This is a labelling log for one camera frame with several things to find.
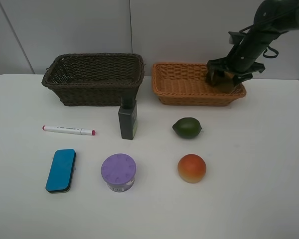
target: blue eraser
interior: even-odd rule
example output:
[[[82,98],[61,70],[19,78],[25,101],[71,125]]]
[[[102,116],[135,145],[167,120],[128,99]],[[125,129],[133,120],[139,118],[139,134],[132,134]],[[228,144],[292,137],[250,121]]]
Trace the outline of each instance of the blue eraser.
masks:
[[[55,152],[45,186],[49,193],[61,193],[70,190],[75,155],[74,149],[62,149]]]

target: green lime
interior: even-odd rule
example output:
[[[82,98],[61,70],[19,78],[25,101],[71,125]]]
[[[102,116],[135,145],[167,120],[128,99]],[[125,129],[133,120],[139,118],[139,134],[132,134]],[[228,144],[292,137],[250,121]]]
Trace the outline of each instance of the green lime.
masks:
[[[199,121],[195,118],[182,118],[172,128],[182,138],[195,138],[202,130]]]

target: black bottle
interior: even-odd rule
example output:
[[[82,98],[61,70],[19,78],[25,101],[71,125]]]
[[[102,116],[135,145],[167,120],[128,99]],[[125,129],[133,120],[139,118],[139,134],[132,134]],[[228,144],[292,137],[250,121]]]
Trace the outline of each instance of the black bottle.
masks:
[[[133,96],[123,96],[121,98],[119,121],[122,138],[132,140],[138,127],[138,110]]]

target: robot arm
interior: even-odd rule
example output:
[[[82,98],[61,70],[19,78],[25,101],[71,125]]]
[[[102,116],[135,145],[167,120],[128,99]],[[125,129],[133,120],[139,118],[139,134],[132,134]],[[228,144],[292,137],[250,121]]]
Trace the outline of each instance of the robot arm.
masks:
[[[255,62],[256,59],[263,52],[264,57],[277,57],[278,51],[272,49],[270,43],[280,35],[297,29],[299,0],[265,0],[255,14],[253,25],[239,32],[229,32],[230,43],[234,45],[229,54],[225,58],[208,61],[207,81],[215,86],[224,79],[224,72],[228,72],[233,75],[232,84],[236,86],[251,79],[252,73],[262,73],[265,66]],[[276,55],[266,55],[268,49]]]

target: fake fruit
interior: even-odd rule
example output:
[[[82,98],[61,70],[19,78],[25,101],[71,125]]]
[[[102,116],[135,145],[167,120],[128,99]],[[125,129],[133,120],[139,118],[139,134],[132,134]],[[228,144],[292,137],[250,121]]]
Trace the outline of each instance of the fake fruit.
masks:
[[[206,174],[205,161],[196,154],[189,154],[179,161],[178,173],[188,183],[198,183]]]
[[[195,138],[202,130],[199,121],[195,118],[182,118],[172,128],[182,138]]]

